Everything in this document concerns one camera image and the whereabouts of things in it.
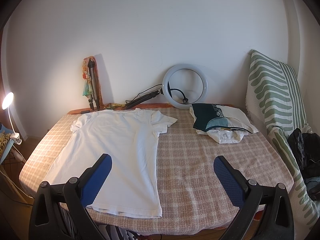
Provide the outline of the white t-shirt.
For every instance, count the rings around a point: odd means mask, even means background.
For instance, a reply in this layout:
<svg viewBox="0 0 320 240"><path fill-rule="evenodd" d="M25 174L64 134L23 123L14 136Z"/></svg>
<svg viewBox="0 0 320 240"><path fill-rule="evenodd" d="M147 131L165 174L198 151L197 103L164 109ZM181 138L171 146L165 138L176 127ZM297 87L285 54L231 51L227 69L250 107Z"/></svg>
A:
<svg viewBox="0 0 320 240"><path fill-rule="evenodd" d="M83 114L71 125L71 138L45 180L50 184L66 183L106 153L112 158L112 169L89 207L117 216L160 218L158 138L176 121L160 111L138 108Z"/></svg>

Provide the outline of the folded dark teal patterned garment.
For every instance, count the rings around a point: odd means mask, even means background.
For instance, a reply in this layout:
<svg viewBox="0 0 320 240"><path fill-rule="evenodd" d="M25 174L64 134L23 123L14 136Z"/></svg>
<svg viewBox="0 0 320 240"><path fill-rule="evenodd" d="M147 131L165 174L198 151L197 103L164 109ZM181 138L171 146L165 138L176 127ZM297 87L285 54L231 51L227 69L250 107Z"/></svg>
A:
<svg viewBox="0 0 320 240"><path fill-rule="evenodd" d="M208 132L212 129L228 129L257 133L245 113L239 108L212 103L193 103L190 113L194 118L193 128Z"/></svg>

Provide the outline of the black plastic bag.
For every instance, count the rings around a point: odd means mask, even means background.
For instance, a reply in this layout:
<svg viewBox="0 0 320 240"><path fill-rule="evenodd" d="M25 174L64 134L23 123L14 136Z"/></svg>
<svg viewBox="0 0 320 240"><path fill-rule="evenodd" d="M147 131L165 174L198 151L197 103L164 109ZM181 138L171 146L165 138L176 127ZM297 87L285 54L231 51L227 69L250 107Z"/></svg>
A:
<svg viewBox="0 0 320 240"><path fill-rule="evenodd" d="M309 197L319 201L319 135L295 129L287 139Z"/></svg>

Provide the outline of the folded tripod with colourful scarf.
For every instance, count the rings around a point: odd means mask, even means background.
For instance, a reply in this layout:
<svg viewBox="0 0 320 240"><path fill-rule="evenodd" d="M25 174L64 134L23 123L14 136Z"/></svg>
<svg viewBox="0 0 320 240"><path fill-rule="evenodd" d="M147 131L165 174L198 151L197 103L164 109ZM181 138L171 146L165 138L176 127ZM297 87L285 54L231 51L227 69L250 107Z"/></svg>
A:
<svg viewBox="0 0 320 240"><path fill-rule="evenodd" d="M92 111L99 111L103 108L103 97L95 57L84 58L81 68L82 78L85 82L82 95L88 99Z"/></svg>

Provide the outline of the green white striped pillow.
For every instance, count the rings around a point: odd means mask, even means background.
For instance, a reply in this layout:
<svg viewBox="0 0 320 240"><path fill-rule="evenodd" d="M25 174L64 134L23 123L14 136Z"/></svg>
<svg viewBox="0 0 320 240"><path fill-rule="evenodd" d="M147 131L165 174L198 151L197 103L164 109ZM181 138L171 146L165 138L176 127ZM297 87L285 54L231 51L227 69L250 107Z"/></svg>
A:
<svg viewBox="0 0 320 240"><path fill-rule="evenodd" d="M293 187L289 192L295 230L309 232L319 218L319 202L308 194L302 173L289 146L295 129L312 131L294 69L257 50L251 50L246 107L253 122L266 134L287 166Z"/></svg>

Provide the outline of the white clip desk lamp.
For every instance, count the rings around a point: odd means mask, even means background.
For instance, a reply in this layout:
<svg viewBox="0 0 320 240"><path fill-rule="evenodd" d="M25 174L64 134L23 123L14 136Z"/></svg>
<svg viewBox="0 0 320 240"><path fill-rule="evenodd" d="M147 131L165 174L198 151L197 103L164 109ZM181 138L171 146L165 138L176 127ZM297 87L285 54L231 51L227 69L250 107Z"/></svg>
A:
<svg viewBox="0 0 320 240"><path fill-rule="evenodd" d="M12 134L11 134L10 138L14 141L15 144L20 145L22 143L22 139L20 138L20 134L18 132L16 132L14 129L11 115L10 115L10 105L13 103L13 100L14 100L14 93L9 92L2 101L2 109L8 110L9 122L12 127Z"/></svg>

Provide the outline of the orange wooden bed frame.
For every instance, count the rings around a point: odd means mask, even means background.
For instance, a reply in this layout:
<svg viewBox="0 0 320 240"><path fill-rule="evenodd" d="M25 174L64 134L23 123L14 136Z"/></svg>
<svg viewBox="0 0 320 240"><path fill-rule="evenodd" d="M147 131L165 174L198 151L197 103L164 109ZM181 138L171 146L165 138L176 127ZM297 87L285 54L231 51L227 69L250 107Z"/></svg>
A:
<svg viewBox="0 0 320 240"><path fill-rule="evenodd" d="M75 109L72 111L69 111L68 114L85 114L85 113L92 113L102 110L114 110L114 111L122 111L124 110L125 105L118 104L118 103L108 103L106 105L103 105L101 109L91 109L91 108L82 108L82 109ZM174 108L173 105L169 103L140 103L136 105L133 108L130 108L130 110L134 110L136 108L140 109L157 109L157 108Z"/></svg>

